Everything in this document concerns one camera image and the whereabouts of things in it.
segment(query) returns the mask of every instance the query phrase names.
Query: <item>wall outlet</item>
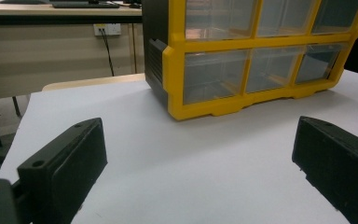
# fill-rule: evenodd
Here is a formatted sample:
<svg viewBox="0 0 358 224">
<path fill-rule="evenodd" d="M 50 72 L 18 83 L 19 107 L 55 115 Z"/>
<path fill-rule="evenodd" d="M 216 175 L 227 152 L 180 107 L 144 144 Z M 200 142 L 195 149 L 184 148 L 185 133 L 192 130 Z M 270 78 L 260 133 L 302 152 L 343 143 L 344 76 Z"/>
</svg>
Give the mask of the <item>wall outlet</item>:
<svg viewBox="0 0 358 224">
<path fill-rule="evenodd" d="M 121 35 L 121 25 L 120 23 L 94 24 L 94 34 L 102 35 L 101 31 L 104 31 L 106 35 Z"/>
</svg>

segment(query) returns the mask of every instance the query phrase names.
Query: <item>black cable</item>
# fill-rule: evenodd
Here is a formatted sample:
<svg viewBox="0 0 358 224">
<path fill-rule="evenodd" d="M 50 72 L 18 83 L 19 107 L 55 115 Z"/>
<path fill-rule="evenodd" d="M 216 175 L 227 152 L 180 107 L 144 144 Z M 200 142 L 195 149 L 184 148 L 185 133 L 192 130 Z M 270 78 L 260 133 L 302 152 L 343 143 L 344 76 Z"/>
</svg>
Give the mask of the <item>black cable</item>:
<svg viewBox="0 0 358 224">
<path fill-rule="evenodd" d="M 100 29 L 100 32 L 103 36 L 103 42 L 105 43 L 106 49 L 107 49 L 107 56 L 109 59 L 109 66 L 110 66 L 110 71 L 112 72 L 112 77 L 115 76 L 115 72 L 113 71 L 113 65 L 112 65 L 112 59 L 110 58 L 110 50 L 109 50 L 109 44 L 107 42 L 107 37 L 106 37 L 106 32 L 104 31 L 104 29 Z"/>
</svg>

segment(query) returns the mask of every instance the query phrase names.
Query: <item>white table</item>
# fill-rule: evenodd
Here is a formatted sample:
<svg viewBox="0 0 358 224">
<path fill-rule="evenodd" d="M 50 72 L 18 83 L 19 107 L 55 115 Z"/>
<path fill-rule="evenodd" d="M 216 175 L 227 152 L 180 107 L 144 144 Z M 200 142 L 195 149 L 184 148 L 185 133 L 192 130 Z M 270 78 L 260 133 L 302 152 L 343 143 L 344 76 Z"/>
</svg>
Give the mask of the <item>white table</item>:
<svg viewBox="0 0 358 224">
<path fill-rule="evenodd" d="M 108 164 L 73 223 L 348 223 L 291 161 L 300 116 L 358 136 L 358 74 L 304 99 L 175 121 L 144 81 L 33 93 L 0 178 L 73 124 L 103 119 Z"/>
</svg>

